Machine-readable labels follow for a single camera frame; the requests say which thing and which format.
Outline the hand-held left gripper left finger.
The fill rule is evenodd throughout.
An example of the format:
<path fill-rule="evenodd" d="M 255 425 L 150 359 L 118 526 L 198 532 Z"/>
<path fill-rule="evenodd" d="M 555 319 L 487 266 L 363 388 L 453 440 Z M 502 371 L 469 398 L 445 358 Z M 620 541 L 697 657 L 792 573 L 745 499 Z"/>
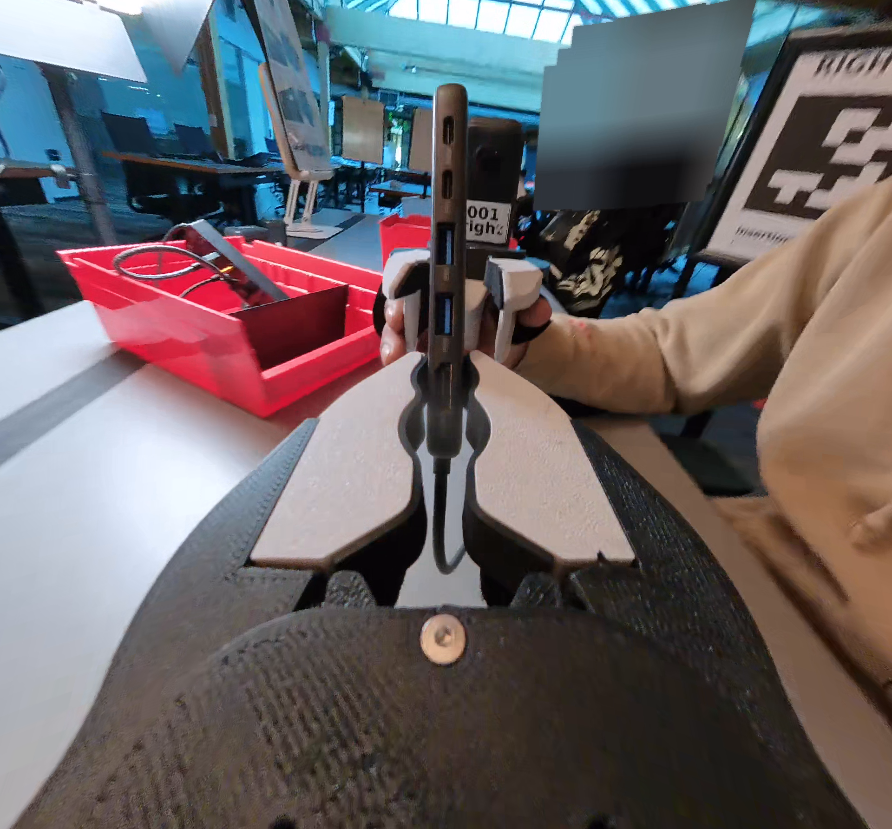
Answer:
<path fill-rule="evenodd" d="M 424 548 L 418 450 L 423 356 L 410 353 L 341 395 L 318 418 L 251 551 L 259 567 L 359 573 L 396 604 Z"/>

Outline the brown notice board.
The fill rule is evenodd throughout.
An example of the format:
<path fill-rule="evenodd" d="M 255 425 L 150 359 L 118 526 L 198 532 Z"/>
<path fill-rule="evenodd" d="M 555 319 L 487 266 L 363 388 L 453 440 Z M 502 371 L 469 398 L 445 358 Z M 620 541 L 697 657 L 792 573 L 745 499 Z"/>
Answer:
<path fill-rule="evenodd" d="M 433 169 L 433 110 L 416 107 L 412 116 L 407 167 L 430 173 Z"/>
<path fill-rule="evenodd" d="M 359 97 L 341 98 L 341 153 L 360 164 L 381 165 L 384 158 L 385 106 Z"/>

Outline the black white marker sign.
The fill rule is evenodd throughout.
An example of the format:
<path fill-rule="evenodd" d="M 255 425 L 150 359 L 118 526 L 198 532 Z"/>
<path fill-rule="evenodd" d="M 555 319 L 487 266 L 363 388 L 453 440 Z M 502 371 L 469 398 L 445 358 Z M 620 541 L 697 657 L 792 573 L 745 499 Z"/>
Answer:
<path fill-rule="evenodd" d="M 791 32 L 691 235 L 730 275 L 890 177 L 890 21 Z"/>

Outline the person's beige hoodie torso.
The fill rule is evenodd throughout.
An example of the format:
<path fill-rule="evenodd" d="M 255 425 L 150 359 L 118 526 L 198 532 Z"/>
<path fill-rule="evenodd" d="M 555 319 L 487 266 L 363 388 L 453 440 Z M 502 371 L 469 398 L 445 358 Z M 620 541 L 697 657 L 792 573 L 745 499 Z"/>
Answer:
<path fill-rule="evenodd" d="M 756 444 L 764 495 L 714 506 L 890 712 L 890 393 L 777 385 Z"/>

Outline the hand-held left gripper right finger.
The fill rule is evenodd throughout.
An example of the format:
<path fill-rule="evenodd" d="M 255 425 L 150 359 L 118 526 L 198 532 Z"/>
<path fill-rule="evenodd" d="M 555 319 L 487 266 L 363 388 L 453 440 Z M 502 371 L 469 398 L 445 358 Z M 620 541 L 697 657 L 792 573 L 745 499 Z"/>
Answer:
<path fill-rule="evenodd" d="M 482 352 L 466 360 L 462 533 L 484 603 L 508 605 L 533 574 L 562 586 L 579 570 L 634 567 L 626 530 L 567 413 Z"/>

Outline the red plastic bin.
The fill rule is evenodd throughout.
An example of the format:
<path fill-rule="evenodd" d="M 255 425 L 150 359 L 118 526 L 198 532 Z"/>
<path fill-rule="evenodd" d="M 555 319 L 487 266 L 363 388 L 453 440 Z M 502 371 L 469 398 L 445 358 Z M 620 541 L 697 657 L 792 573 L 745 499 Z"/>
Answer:
<path fill-rule="evenodd" d="M 125 267 L 143 275 L 158 262 L 163 273 L 176 274 L 145 281 L 125 276 L 113 266 L 125 251 L 122 246 L 61 250 L 58 256 L 114 344 L 261 418 L 377 358 L 373 307 L 382 283 L 380 270 L 278 244 L 247 243 L 242 237 L 229 241 L 289 297 L 348 285 L 344 337 L 261 370 L 242 324 L 231 317 L 247 308 L 225 283 L 212 281 L 207 268 L 188 270 L 195 259 L 155 252 L 130 258 Z"/>
<path fill-rule="evenodd" d="M 431 216 L 410 214 L 402 217 L 394 213 L 380 219 L 378 232 L 384 266 L 394 251 L 429 248 Z"/>

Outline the white panel light on pole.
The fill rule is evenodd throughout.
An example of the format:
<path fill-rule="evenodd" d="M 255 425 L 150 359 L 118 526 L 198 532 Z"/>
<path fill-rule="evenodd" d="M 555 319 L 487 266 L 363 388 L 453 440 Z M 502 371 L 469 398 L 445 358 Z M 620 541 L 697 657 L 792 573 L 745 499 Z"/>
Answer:
<path fill-rule="evenodd" d="M 136 17 L 182 72 L 214 0 L 2 0 L 2 55 L 39 65 L 72 152 L 74 173 L 102 244 L 117 242 L 67 72 L 147 82 L 124 18 Z"/>

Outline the person's right hand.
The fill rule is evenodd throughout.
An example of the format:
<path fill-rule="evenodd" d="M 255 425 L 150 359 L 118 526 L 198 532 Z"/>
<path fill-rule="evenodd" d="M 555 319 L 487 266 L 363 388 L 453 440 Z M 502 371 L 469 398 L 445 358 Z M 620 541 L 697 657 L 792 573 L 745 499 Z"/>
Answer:
<path fill-rule="evenodd" d="M 404 338 L 404 300 L 385 302 L 385 326 L 381 335 L 380 358 L 383 366 L 387 366 L 407 354 Z M 552 306 L 544 296 L 540 296 L 535 304 L 518 313 L 516 330 L 527 329 L 536 338 L 536 330 L 545 329 L 551 323 Z M 483 310 L 476 350 L 494 356 L 495 338 L 498 325 L 498 310 L 493 300 L 488 297 Z M 512 344 L 504 366 L 514 369 L 526 355 L 531 341 Z"/>

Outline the person's right forearm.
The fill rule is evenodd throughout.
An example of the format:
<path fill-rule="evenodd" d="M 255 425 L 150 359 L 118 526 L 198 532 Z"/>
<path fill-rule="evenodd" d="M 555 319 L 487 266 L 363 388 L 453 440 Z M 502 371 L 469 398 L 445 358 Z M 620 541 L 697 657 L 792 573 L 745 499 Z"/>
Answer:
<path fill-rule="evenodd" d="M 720 286 L 618 319 L 559 314 L 517 366 L 548 395 L 615 413 L 698 412 L 767 396 L 807 324 L 884 223 L 890 180 Z"/>

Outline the instruction board on wooden stand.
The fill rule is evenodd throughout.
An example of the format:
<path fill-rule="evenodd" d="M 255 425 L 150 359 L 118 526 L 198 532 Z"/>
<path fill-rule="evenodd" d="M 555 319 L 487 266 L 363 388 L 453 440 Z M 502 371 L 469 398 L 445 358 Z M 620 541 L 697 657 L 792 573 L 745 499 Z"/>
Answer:
<path fill-rule="evenodd" d="M 295 19 L 288 0 L 251 1 L 266 57 L 262 91 L 289 179 L 284 234 L 324 241 L 340 232 L 337 226 L 313 221 L 318 185 L 332 176 L 331 154 Z"/>

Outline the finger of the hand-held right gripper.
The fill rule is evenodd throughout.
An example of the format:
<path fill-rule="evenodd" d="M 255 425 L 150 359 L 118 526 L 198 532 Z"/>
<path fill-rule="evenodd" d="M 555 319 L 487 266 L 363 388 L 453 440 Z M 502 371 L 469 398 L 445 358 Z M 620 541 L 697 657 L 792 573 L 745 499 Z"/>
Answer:
<path fill-rule="evenodd" d="M 510 348 L 519 344 L 518 315 L 539 299 L 542 271 L 525 258 L 485 256 L 482 278 L 469 278 L 463 296 L 466 353 L 478 349 L 485 305 L 491 302 L 498 311 L 493 358 L 505 363 Z"/>
<path fill-rule="evenodd" d="M 402 301 L 406 347 L 409 352 L 415 352 L 419 336 L 428 323 L 430 250 L 394 251 L 385 264 L 382 292 L 386 301 Z"/>

